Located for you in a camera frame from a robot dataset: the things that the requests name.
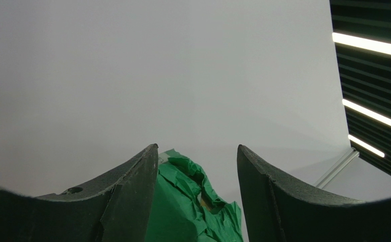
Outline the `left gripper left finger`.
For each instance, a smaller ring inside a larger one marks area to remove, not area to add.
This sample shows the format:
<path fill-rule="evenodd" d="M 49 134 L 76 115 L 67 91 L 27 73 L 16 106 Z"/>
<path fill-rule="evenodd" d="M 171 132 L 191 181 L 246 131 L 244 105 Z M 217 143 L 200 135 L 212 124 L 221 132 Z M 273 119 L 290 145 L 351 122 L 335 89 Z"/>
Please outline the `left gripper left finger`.
<path fill-rule="evenodd" d="M 0 187 L 0 241 L 144 241 L 157 173 L 151 144 L 61 194 L 30 197 Z"/>

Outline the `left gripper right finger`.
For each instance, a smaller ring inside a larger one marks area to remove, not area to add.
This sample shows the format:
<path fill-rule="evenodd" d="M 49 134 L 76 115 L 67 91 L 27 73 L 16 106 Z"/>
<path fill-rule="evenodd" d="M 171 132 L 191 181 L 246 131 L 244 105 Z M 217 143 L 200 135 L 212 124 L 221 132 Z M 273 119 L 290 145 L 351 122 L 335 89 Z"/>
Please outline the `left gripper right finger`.
<path fill-rule="evenodd" d="M 391 241 L 391 198 L 368 202 L 324 191 L 244 145 L 237 168 L 250 241 Z"/>

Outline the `green toilet paper roll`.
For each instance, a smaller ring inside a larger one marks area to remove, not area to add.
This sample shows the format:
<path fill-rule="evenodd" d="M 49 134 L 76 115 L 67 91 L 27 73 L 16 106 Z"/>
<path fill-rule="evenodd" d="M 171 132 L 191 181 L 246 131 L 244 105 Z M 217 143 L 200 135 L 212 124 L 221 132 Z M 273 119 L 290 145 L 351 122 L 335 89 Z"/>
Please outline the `green toilet paper roll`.
<path fill-rule="evenodd" d="M 145 241 L 243 241 L 241 208 L 213 189 L 203 168 L 175 149 L 158 155 Z"/>

